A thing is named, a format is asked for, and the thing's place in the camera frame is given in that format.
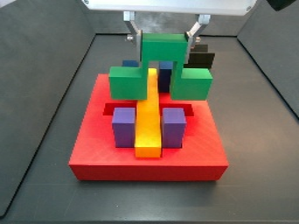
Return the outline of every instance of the gray metal bracket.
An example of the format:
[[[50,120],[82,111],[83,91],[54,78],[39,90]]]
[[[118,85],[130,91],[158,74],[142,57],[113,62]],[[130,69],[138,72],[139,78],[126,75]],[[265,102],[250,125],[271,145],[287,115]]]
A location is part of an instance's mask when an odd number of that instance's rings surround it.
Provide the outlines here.
[[[205,28],[210,24],[210,21],[211,21],[211,15],[199,15],[198,21],[194,24],[191,30],[185,33],[185,37],[189,40],[185,64],[189,63],[191,49],[195,47],[195,44],[199,44],[199,42],[201,42],[199,35],[202,34]]]
[[[137,27],[137,13],[134,11],[125,11],[125,22],[126,26],[131,32],[127,34],[127,40],[137,46],[137,60],[142,61],[142,39],[143,31]]]

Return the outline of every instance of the red base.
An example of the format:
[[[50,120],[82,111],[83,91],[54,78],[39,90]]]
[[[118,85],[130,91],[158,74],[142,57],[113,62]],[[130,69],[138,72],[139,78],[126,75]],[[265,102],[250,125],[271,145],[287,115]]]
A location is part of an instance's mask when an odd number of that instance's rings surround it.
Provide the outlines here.
[[[135,101],[114,101],[109,76],[98,77],[70,168],[81,180],[218,180],[229,168],[221,136],[206,101],[173,101],[161,94],[161,107],[183,107],[187,128],[182,149],[163,149],[162,158],[137,158],[135,149],[115,147],[115,107],[135,107]]]

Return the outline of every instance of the block structure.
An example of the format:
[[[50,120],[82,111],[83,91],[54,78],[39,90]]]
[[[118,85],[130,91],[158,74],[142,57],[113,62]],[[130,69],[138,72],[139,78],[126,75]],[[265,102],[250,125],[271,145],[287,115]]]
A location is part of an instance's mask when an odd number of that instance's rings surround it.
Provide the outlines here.
[[[110,68],[111,96],[115,100],[147,98],[147,71],[153,60],[173,61],[171,96],[174,100],[206,100],[211,87],[209,69],[183,68],[187,39],[183,34],[143,35],[142,66]]]
[[[139,67],[139,63],[137,60],[125,59],[123,60],[123,67]]]
[[[137,109],[115,108],[113,128],[118,148],[134,148],[137,140]]]
[[[154,69],[149,71],[147,100],[137,103],[135,156],[138,158],[162,156],[158,79]]]
[[[163,109],[163,148],[182,148],[186,129],[183,108]]]
[[[159,93],[170,93],[173,70],[174,70],[173,61],[159,61],[159,72],[158,72]]]
[[[161,107],[185,108],[187,126],[182,149],[163,149],[159,158],[137,158],[134,149],[117,148],[111,125],[114,106],[131,106],[135,102],[113,100],[109,76],[98,76],[70,158],[70,168],[79,180],[221,179],[230,164],[207,101],[173,101],[170,94],[159,94],[159,101]]]

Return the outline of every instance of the gray wall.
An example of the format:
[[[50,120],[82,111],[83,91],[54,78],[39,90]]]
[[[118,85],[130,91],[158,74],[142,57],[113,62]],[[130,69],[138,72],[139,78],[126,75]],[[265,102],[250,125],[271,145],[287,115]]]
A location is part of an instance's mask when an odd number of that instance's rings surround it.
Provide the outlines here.
[[[0,21],[3,216],[95,32],[74,0],[19,0]]]
[[[78,1],[95,33],[129,33],[123,22],[123,12],[89,10],[82,1]],[[203,35],[238,36],[255,8],[245,17],[211,16],[210,25]],[[145,32],[185,33],[193,28],[195,16],[179,13],[138,12],[135,22]]]
[[[299,1],[279,12],[263,2],[238,39],[299,116],[298,12]]]

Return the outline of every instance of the dark blue block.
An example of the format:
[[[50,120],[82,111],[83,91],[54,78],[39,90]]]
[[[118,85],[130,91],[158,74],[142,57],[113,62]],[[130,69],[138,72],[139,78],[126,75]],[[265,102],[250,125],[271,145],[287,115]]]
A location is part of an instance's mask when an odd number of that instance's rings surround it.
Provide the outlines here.
[[[174,70],[173,61],[159,62],[158,89],[159,93],[170,93],[171,77]]]
[[[115,108],[113,128],[118,148],[135,148],[137,109]]]
[[[123,67],[139,67],[139,63],[137,60],[125,59],[123,60]]]
[[[163,109],[163,148],[182,148],[186,129],[183,108]]]

